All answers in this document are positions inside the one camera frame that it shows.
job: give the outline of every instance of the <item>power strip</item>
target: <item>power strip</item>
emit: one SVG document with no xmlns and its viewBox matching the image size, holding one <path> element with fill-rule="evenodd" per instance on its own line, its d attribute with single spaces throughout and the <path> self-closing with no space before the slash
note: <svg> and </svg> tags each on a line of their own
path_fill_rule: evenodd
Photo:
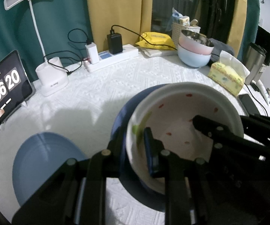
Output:
<svg viewBox="0 0 270 225">
<path fill-rule="evenodd" d="M 100 52 L 100 61 L 96 64 L 91 64 L 90 62 L 85 62 L 84 66 L 88 72 L 92 73 L 96 70 L 102 69 L 104 67 L 111 66 L 118 62 L 134 58 L 138 56 L 138 48 L 128 44 L 122 47 L 123 51 L 121 53 L 112 55 L 109 51 Z"/>
</svg>

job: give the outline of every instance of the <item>smartphone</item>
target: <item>smartphone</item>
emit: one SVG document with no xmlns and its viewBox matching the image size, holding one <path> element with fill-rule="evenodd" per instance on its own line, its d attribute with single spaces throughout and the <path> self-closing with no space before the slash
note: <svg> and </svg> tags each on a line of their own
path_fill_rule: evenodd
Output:
<svg viewBox="0 0 270 225">
<path fill-rule="evenodd" d="M 248 116 L 250 114 L 260 114 L 258 108 L 254 104 L 249 94 L 239 95 L 238 98 L 239 103 L 241 104 L 243 110 L 245 111 L 245 113 L 247 113 Z"/>
</svg>

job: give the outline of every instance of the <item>patterned tablecloth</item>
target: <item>patterned tablecloth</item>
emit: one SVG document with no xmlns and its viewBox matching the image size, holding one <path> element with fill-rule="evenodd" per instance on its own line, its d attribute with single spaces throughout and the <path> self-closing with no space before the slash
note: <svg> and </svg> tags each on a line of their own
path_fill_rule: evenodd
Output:
<svg viewBox="0 0 270 225">
<path fill-rule="evenodd" d="M 175 82 L 197 82 L 223 93 L 238 113 L 244 112 L 230 93 L 209 79 L 208 67 L 187 68 L 177 56 L 138 57 L 88 73 L 83 67 L 69 76 L 69 84 L 43 97 L 39 91 L 18 109 L 0 130 L 0 211 L 11 221 L 19 209 L 12 185 L 16 152 L 31 135 L 41 131 L 59 133 L 73 141 L 88 157 L 106 148 L 112 124 L 121 107 L 136 93 L 151 86 Z M 40 82 L 34 82 L 40 89 Z M 259 93 L 253 95 L 265 105 Z M 259 111 L 263 109 L 256 103 Z M 164 213 L 136 201 L 116 178 L 107 179 L 107 224 L 164 224 Z"/>
</svg>

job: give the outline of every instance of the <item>digital clock display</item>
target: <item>digital clock display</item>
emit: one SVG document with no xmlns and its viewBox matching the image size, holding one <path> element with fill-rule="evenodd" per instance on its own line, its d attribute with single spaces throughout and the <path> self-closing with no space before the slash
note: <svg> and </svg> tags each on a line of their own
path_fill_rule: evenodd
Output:
<svg viewBox="0 0 270 225">
<path fill-rule="evenodd" d="M 0 62 L 0 124 L 32 92 L 19 53 L 13 51 Z"/>
</svg>

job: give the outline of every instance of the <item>thermos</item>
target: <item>thermos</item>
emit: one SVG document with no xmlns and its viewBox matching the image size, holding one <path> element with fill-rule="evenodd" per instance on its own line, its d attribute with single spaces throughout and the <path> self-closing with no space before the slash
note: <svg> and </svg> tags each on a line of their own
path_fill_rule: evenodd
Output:
<svg viewBox="0 0 270 225">
<path fill-rule="evenodd" d="M 243 65 L 247 67 L 250 74 L 245 79 L 245 84 L 249 85 L 255 78 L 258 80 L 262 74 L 261 69 L 266 57 L 267 51 L 256 45 L 255 43 L 250 43 L 246 54 L 243 57 Z"/>
</svg>

